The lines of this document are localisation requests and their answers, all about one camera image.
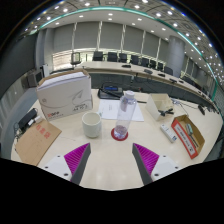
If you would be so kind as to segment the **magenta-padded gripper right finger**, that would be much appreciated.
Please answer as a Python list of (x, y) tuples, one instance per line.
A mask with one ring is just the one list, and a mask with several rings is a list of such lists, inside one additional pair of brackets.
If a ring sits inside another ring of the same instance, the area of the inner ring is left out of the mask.
[(144, 185), (166, 177), (181, 169), (169, 156), (158, 155), (137, 143), (134, 143), (132, 146), (132, 154), (136, 160)]

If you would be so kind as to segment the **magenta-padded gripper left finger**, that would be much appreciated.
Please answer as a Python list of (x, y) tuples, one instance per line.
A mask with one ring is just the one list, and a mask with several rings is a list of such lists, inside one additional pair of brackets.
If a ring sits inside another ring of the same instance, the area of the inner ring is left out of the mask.
[(65, 155), (56, 155), (43, 170), (79, 185), (90, 154), (91, 145), (81, 145)]

